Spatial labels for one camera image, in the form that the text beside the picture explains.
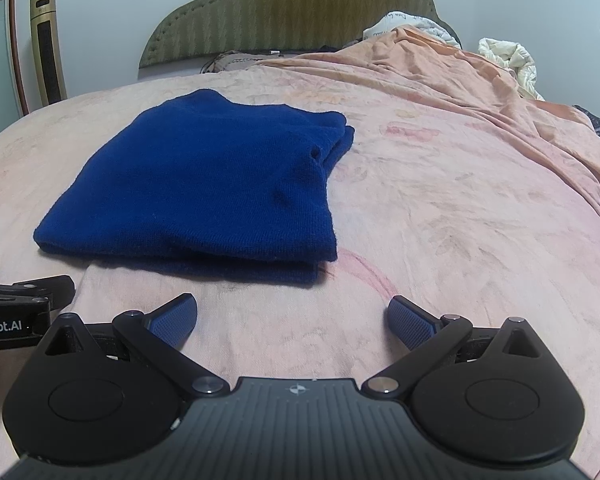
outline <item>green tufted headboard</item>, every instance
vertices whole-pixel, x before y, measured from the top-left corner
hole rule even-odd
[[[227,50],[341,47],[392,10],[430,18],[458,39],[433,0],[193,0],[156,27],[140,68]]]

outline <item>silver screw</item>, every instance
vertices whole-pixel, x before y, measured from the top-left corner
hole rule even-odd
[[[214,394],[222,390],[224,381],[220,377],[202,376],[193,381],[191,387],[200,394]]]
[[[398,389],[398,381],[391,377],[373,377],[368,380],[367,385],[379,394],[390,394]]]

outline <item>mattress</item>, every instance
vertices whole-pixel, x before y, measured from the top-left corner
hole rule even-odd
[[[84,322],[190,292],[199,318],[183,352],[231,384],[360,384],[405,352],[384,323],[395,294],[476,326],[522,316],[582,396],[573,459],[600,479],[600,138],[581,112],[523,100],[516,85],[480,56],[398,28],[333,54],[37,110],[0,134],[0,283],[69,274],[77,292],[67,310]],[[244,104],[337,110],[355,127],[328,181],[338,259],[314,286],[158,274],[49,256],[33,242],[97,149],[143,110],[199,88]],[[0,407],[30,352],[0,351]],[[0,474],[16,460],[0,417]]]

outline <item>blue knit fabric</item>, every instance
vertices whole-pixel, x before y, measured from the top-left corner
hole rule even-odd
[[[98,150],[33,237],[43,251],[114,264],[310,283],[336,259],[326,180],[353,133],[337,112],[198,90]]]

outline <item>bed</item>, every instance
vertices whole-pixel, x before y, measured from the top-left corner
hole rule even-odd
[[[318,283],[173,276],[41,252],[32,231],[88,158],[143,110],[200,88],[337,110],[355,127],[328,181],[338,259]],[[525,317],[582,396],[573,459],[600,480],[600,138],[575,108],[521,99],[504,70],[413,28],[335,53],[78,96],[7,128],[0,283],[54,274],[74,279],[67,310],[85,322],[191,292],[200,314],[183,352],[231,384],[360,384],[404,354],[383,317],[395,294],[476,326]],[[29,355],[0,351],[0,407]],[[0,417],[0,474],[16,459]]]

